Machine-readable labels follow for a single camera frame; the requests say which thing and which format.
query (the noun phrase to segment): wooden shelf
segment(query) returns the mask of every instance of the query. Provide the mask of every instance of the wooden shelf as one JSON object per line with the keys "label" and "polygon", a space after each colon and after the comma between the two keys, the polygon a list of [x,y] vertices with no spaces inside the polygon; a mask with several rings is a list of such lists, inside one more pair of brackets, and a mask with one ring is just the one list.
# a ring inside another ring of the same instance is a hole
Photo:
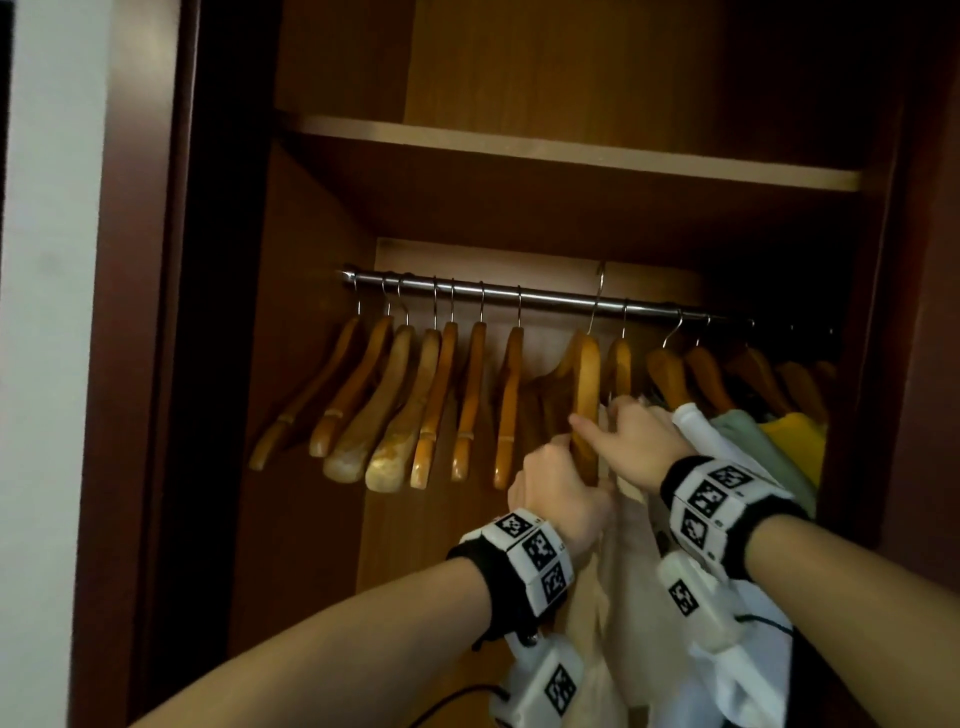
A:
{"label": "wooden shelf", "polygon": [[374,233],[703,267],[827,245],[860,175],[281,114],[287,149]]}

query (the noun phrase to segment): metal hanging rod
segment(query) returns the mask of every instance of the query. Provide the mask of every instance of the metal hanging rod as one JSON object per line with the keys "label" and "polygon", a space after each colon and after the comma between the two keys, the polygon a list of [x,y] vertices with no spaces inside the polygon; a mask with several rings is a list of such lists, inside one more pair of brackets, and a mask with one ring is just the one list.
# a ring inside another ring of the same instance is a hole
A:
{"label": "metal hanging rod", "polygon": [[[424,276],[414,276],[410,273],[398,274],[393,271],[384,273],[375,271],[359,271],[346,269],[340,272],[345,283],[353,285],[361,283],[364,285],[375,286],[377,288],[387,287],[388,290],[396,290],[398,285],[409,292],[419,292],[425,295],[433,295],[434,286],[438,293],[450,295],[450,279],[427,278]],[[598,316],[610,316],[616,318],[624,317],[623,306],[627,305],[626,316],[631,318],[653,318],[669,319],[678,321],[683,313],[684,321],[706,321],[708,316],[710,323],[713,324],[733,324],[750,326],[752,319],[745,316],[732,316],[729,314],[716,313],[714,311],[705,311],[700,308],[688,308],[672,303],[647,303],[644,301],[632,301],[630,299],[612,299],[607,297],[597,298],[596,296],[582,296],[577,293],[564,293],[562,291],[542,291],[537,288],[520,288],[518,286],[493,285],[484,283],[481,289],[479,283],[473,283],[466,280],[457,280],[453,282],[453,293],[459,300],[480,301],[481,296],[487,303],[510,303],[516,305],[518,298],[522,296],[524,308],[538,308],[546,311],[563,311],[568,313],[582,313],[589,315],[591,311],[596,310]]]}

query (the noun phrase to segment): white wall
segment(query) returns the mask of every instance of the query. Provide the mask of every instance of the white wall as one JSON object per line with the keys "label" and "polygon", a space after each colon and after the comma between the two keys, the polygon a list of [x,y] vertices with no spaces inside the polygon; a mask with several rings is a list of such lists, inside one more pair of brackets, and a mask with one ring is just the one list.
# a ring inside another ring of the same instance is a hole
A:
{"label": "white wall", "polygon": [[0,723],[64,725],[112,0],[16,8],[0,262]]}

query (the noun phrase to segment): black and white square tag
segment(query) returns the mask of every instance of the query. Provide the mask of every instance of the black and white square tag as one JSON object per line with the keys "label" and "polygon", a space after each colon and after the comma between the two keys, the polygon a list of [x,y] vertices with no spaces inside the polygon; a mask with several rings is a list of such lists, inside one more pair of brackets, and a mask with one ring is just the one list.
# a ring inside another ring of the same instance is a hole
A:
{"label": "black and white square tag", "polygon": [[736,488],[739,485],[743,485],[744,483],[749,483],[751,480],[754,480],[752,475],[749,473],[744,473],[739,468],[735,468],[733,465],[727,465],[719,470],[711,471],[709,476],[721,485],[726,485],[728,488]]}
{"label": "black and white square tag", "polygon": [[693,594],[690,593],[690,590],[686,587],[682,579],[677,579],[677,583],[667,591],[670,593],[670,598],[673,599],[674,604],[677,605],[677,608],[684,617],[689,617],[700,607],[699,602],[697,602]]}
{"label": "black and white square tag", "polygon": [[557,715],[563,716],[566,709],[570,707],[573,696],[577,694],[577,686],[564,666],[557,665],[557,669],[553,671],[553,676],[550,678],[550,682],[546,684],[543,692],[546,693],[546,699],[550,701],[550,705],[557,711]]}
{"label": "black and white square tag", "polygon": [[707,524],[689,508],[684,509],[684,520],[680,524],[680,532],[697,548],[704,550],[704,544],[707,542]]}
{"label": "black and white square tag", "polygon": [[522,545],[537,571],[543,571],[551,561],[557,558],[556,549],[550,544],[550,540],[543,531],[537,531]]}
{"label": "black and white square tag", "polygon": [[524,533],[534,527],[532,523],[525,521],[516,513],[511,513],[507,516],[504,516],[493,525],[514,539],[518,536],[522,536]]}
{"label": "black and white square tag", "polygon": [[563,594],[564,589],[566,589],[564,565],[558,561],[553,569],[543,575],[540,583],[543,586],[543,595],[546,597],[546,603],[553,603],[553,600]]}
{"label": "black and white square tag", "polygon": [[710,519],[713,518],[713,514],[717,512],[717,508],[723,505],[723,501],[727,497],[723,490],[705,480],[697,486],[697,490],[690,496],[689,504]]}

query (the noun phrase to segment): wardrobe frame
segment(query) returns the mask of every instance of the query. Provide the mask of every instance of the wardrobe frame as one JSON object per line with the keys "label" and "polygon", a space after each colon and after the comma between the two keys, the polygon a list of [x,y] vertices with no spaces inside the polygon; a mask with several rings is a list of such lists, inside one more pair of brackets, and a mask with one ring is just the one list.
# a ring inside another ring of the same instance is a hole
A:
{"label": "wardrobe frame", "polygon": [[[960,590],[960,490],[945,482],[960,411],[960,8],[901,5],[818,521]],[[273,0],[114,4],[75,728],[127,725],[227,655],[280,12]],[[802,639],[788,724],[873,724]]]}

